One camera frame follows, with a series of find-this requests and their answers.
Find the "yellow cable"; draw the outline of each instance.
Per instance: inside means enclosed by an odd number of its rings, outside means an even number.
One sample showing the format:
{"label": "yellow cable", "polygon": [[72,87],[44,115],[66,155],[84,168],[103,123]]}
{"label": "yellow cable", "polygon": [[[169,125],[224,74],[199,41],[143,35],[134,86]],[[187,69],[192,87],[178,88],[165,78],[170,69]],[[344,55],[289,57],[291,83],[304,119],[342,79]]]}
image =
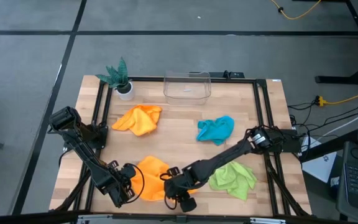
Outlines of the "yellow cable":
{"label": "yellow cable", "polygon": [[345,103],[345,102],[351,101],[351,100],[356,99],[356,98],[358,98],[358,95],[357,95],[357,96],[350,97],[349,99],[346,99],[346,100],[338,101],[338,102],[332,102],[332,103],[331,103],[331,102],[324,101],[324,104],[335,105],[335,104]]}
{"label": "yellow cable", "polygon": [[[280,6],[274,1],[274,0],[271,0],[277,7],[277,9],[280,9]],[[321,2],[321,0],[318,0],[318,2],[316,2],[316,4],[314,4],[309,10],[307,10],[305,13],[303,13],[302,15],[300,16],[296,16],[296,17],[288,17],[285,13],[284,13],[284,9],[281,10],[281,14],[283,14],[284,17],[286,17],[287,19],[289,20],[295,20],[295,19],[299,19],[305,15],[307,15],[307,13],[309,13],[312,9],[314,9],[314,7],[316,7],[319,3]]]}

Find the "potted plant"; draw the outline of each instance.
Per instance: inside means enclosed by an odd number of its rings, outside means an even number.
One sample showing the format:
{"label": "potted plant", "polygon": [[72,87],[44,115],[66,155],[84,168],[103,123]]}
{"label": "potted plant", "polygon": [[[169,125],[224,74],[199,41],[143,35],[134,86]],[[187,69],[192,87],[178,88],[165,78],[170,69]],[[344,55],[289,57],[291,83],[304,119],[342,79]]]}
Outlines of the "potted plant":
{"label": "potted plant", "polygon": [[120,99],[131,100],[135,97],[133,84],[128,80],[128,70],[124,59],[121,57],[118,65],[118,70],[113,66],[106,66],[109,75],[96,75],[100,80],[109,84],[114,88]]}

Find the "floor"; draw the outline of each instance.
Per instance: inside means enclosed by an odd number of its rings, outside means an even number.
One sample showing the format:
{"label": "floor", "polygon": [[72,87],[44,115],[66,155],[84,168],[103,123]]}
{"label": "floor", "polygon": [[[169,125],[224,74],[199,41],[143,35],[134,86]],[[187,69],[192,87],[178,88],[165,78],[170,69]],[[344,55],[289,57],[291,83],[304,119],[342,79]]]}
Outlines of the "floor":
{"label": "floor", "polygon": [[[358,1],[352,2],[358,13]],[[80,3],[0,0],[0,30],[71,30]],[[314,4],[278,3],[294,16]],[[92,0],[79,30],[355,31],[357,26],[347,6],[336,2],[323,2],[304,18],[289,21],[269,0]],[[0,150],[0,215],[10,212],[68,39],[68,35],[0,35],[0,141],[5,143]],[[309,102],[316,95],[329,101],[358,95],[355,85],[314,82],[316,75],[348,76],[358,70],[358,37],[81,35],[74,41],[55,111],[75,105],[83,75],[106,73],[104,66],[117,64],[121,56],[131,75],[231,70],[249,78],[281,79],[289,105]],[[358,100],[314,108],[308,122],[321,124],[356,106]],[[290,113],[298,122],[307,116],[307,111]],[[337,134],[355,128],[350,125]],[[24,213],[48,210],[62,144],[58,136],[46,136]],[[334,202],[316,194],[315,179],[305,175],[305,180],[313,213],[338,219]]]}

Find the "white pot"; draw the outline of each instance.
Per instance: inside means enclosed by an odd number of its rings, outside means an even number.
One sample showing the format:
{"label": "white pot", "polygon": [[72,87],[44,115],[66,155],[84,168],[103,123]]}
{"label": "white pot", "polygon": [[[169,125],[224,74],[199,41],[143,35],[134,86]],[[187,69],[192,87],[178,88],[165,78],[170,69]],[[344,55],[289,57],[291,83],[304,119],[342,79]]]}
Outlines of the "white pot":
{"label": "white pot", "polygon": [[127,93],[120,93],[120,92],[118,92],[116,90],[119,98],[124,100],[124,101],[129,101],[129,100],[131,100],[131,99],[133,99],[135,97],[134,86],[133,86],[133,84],[131,82],[129,84],[131,84],[131,90],[129,90],[129,92],[127,92]]}

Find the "wooden table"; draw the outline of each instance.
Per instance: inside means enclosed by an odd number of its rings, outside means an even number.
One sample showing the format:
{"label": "wooden table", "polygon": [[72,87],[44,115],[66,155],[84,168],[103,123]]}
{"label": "wooden table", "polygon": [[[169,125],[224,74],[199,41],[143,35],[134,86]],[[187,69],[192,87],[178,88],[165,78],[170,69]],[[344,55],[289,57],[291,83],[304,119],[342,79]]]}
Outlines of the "wooden table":
{"label": "wooden table", "polygon": [[[280,80],[267,80],[270,104],[275,125],[281,129],[290,129],[290,119],[283,86]],[[85,124],[91,121],[94,102],[98,92],[99,80],[94,76],[84,76],[76,109]],[[110,128],[106,147],[101,151],[105,162],[117,160],[120,166],[126,162],[139,163],[145,156],[155,156],[170,167],[182,167],[198,159],[215,156],[233,146],[244,136],[247,128],[258,125],[253,87],[242,83],[212,83],[212,94],[205,105],[169,105],[163,95],[162,82],[134,82],[136,96],[132,101],[122,101],[113,93],[108,114],[108,125],[111,126],[126,111],[138,104],[159,105],[162,113],[157,129],[145,136],[137,137],[130,131],[115,131]],[[264,105],[260,89],[260,101]],[[99,111],[101,120],[103,105]],[[265,108],[264,121],[267,121]],[[202,119],[216,119],[229,115],[235,121],[234,131],[226,143],[215,146],[211,142],[197,142],[197,122]],[[303,180],[299,161],[289,153],[281,154],[285,183],[302,208],[311,213],[305,181]],[[197,208],[189,215],[234,215],[234,216],[271,216],[269,188],[263,156],[248,154],[236,159],[237,162],[253,169],[258,179],[255,189],[250,190],[246,202],[228,195],[225,191],[213,191],[206,184],[192,196],[196,199]],[[59,206],[78,182],[82,162],[75,152],[69,152],[62,159],[57,176],[50,208]],[[276,186],[278,209],[283,213],[282,200]],[[83,191],[80,208],[84,208],[88,186]],[[142,199],[116,208],[108,195],[94,191],[92,212],[106,213],[149,213],[179,214],[180,208],[169,210],[163,201],[146,202]]]}

